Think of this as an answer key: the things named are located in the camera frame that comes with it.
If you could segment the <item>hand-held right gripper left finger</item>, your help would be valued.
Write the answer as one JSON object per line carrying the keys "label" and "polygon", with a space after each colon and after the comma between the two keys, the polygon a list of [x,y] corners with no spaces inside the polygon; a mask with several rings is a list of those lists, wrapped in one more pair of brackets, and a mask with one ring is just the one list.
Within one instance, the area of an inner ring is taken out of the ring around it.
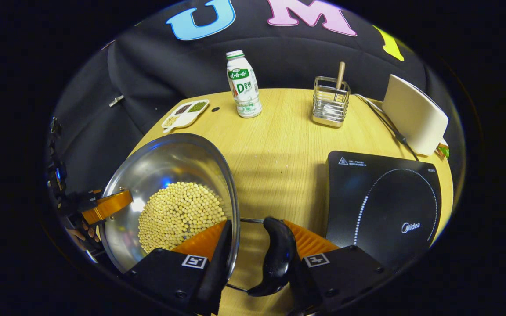
{"label": "hand-held right gripper left finger", "polygon": [[124,280],[151,298],[186,314],[218,314],[227,282],[232,223],[225,220],[183,242],[157,248],[124,273]]}

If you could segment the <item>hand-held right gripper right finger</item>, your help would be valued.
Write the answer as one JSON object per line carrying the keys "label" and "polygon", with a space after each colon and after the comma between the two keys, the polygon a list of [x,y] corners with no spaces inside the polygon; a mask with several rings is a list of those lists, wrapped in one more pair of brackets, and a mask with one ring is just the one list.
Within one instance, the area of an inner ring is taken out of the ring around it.
{"label": "hand-held right gripper right finger", "polygon": [[296,240],[292,314],[333,314],[383,286],[393,272],[356,245],[340,248],[285,220]]}

